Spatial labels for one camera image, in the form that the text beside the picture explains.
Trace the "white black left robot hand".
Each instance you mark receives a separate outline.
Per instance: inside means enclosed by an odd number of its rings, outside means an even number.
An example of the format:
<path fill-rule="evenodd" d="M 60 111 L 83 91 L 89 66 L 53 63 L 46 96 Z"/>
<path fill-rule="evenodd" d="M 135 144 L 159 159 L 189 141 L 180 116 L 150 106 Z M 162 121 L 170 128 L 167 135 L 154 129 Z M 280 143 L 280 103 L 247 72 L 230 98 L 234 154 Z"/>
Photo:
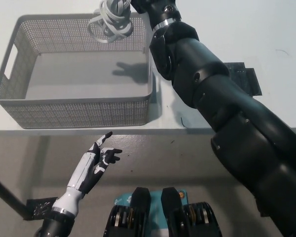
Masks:
<path fill-rule="evenodd" d="M 111 136 L 111 131 L 106 133 L 83 154 L 68 182 L 68 188 L 73 188 L 83 195 L 88 194 L 99 182 L 108 166 L 120 160 L 116 155 L 122 153 L 122 150 L 103 147 L 104 142 Z"/>

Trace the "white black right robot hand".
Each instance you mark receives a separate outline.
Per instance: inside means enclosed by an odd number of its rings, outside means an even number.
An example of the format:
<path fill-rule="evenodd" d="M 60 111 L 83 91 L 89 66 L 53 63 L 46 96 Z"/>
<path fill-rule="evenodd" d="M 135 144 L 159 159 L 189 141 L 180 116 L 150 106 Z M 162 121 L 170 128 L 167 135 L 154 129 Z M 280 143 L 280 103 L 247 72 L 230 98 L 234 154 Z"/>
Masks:
<path fill-rule="evenodd" d="M 151 0 L 131 0 L 131 5 L 137 13 L 144 14 L 151 5 Z"/>

